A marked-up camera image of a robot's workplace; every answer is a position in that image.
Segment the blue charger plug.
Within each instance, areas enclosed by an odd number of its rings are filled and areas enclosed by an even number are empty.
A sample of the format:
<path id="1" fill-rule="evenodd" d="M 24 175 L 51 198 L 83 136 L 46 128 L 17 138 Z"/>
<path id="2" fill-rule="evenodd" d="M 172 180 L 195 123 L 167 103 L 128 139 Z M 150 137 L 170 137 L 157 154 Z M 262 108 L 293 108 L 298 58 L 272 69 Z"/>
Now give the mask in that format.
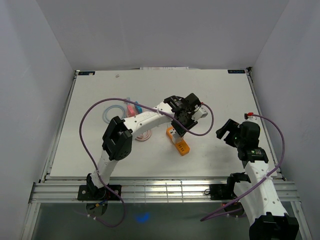
<path id="1" fill-rule="evenodd" d="M 137 102 L 137 101 L 135 102 L 134 107 L 135 107 L 136 112 L 137 112 L 138 114 L 141 114 L 141 113 L 143 112 L 143 109 L 141 108 L 140 105 L 138 105 L 138 102 Z"/>

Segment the coral pink plug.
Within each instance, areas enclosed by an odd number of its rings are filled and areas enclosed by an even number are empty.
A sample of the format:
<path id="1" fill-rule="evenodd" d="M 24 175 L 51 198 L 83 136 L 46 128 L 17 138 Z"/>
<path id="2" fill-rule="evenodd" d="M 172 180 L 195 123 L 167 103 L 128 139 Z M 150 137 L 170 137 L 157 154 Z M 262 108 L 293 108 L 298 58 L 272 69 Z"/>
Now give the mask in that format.
<path id="1" fill-rule="evenodd" d="M 127 110 L 126 110 L 126 116 L 129 118 L 129 117 L 133 117 L 135 115 L 136 115 L 135 109 L 130 104 L 128 104 Z"/>

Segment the white grey charger plug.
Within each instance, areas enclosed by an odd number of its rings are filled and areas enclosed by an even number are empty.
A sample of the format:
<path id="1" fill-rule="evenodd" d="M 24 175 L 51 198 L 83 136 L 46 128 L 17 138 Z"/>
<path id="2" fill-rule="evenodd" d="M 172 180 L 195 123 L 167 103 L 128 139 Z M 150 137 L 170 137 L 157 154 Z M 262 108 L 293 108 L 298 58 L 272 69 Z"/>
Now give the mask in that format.
<path id="1" fill-rule="evenodd" d="M 183 139 L 180 137 L 180 135 L 177 132 L 173 132 L 171 134 L 171 141 L 174 145 L 180 143 L 182 140 Z"/>

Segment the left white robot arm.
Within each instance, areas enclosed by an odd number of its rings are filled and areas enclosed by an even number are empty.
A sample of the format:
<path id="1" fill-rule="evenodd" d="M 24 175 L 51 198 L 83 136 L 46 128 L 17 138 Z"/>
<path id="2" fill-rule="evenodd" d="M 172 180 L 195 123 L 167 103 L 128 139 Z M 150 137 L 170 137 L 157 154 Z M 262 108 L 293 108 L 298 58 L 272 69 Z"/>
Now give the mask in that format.
<path id="1" fill-rule="evenodd" d="M 95 171 L 86 178 L 88 193 L 100 200 L 106 195 L 106 185 L 118 161 L 132 151 L 133 140 L 143 133 L 165 123 L 170 123 L 171 141 L 179 144 L 187 131 L 208 115 L 199 98 L 191 93 L 187 97 L 170 96 L 153 108 L 124 119 L 113 117 L 102 136 L 102 152 Z"/>

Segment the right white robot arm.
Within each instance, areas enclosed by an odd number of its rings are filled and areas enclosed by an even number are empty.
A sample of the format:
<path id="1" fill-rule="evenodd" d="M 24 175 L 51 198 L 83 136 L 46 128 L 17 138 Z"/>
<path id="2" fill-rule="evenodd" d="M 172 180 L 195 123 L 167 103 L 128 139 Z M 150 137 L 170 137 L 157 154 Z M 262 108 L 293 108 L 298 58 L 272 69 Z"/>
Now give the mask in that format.
<path id="1" fill-rule="evenodd" d="M 261 128 L 255 119 L 242 123 L 229 119 L 216 131 L 218 139 L 237 149 L 244 172 L 227 179 L 226 194 L 240 201 L 249 220 L 251 240 L 294 240 L 299 231 L 295 217 L 283 207 L 273 179 L 266 151 L 259 146 Z"/>

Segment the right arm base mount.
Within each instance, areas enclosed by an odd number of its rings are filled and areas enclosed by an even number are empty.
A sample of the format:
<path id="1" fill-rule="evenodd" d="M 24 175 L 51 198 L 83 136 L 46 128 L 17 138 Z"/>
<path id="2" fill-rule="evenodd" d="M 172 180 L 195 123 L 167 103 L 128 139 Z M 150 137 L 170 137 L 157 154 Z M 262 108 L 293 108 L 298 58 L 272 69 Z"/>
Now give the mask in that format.
<path id="1" fill-rule="evenodd" d="M 240 183 L 236 182 L 234 185 L 231 184 L 210 184 L 209 188 L 204 190 L 204 195 L 209 196 L 211 200 L 234 200 L 234 199 L 242 199 L 246 197 L 249 192 L 245 191 L 242 194 L 236 194 L 235 188 L 239 187 Z"/>

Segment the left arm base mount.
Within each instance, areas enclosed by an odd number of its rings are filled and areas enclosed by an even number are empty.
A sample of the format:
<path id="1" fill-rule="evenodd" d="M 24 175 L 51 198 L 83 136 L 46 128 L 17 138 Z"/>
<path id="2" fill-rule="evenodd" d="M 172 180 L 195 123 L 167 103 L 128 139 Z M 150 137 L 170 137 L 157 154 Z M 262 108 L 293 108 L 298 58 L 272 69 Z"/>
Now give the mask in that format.
<path id="1" fill-rule="evenodd" d="M 87 184 L 83 184 L 79 186 L 77 200 L 101 202 L 119 201 L 120 199 L 105 187 L 102 187 L 101 189 L 98 189 L 95 192 L 93 192 L 90 190 L 90 187 Z"/>

